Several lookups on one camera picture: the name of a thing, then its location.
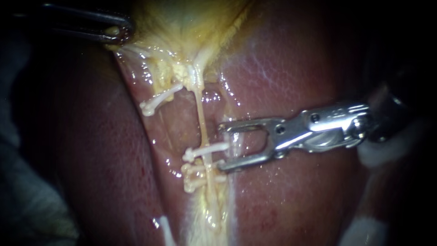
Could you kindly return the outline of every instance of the reddish organ surface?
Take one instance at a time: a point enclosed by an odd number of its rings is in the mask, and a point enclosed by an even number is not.
[[[208,128],[222,120],[225,103],[236,118],[292,117],[350,92],[361,75],[360,43],[331,14],[318,5],[256,4],[213,64],[220,76],[206,91],[222,100],[204,104]],[[160,118],[144,119],[134,103],[140,88],[125,86],[110,53],[81,43],[53,49],[63,52],[53,54],[50,70],[33,70],[48,85],[27,116],[33,138],[45,140],[29,152],[40,151],[56,169],[86,241],[159,245],[162,231],[154,219],[162,215],[183,241],[190,194],[169,170],[179,171],[184,150],[200,141],[192,93],[178,92],[160,108]],[[170,165],[163,166],[168,158]],[[231,245],[335,245],[367,176],[353,149],[296,150],[231,174]]]

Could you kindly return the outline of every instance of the surgical forceps tip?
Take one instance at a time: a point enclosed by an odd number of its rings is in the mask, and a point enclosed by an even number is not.
[[[130,18],[104,10],[86,10],[76,7],[43,3],[26,17],[52,32],[105,44],[122,45],[134,32]]]

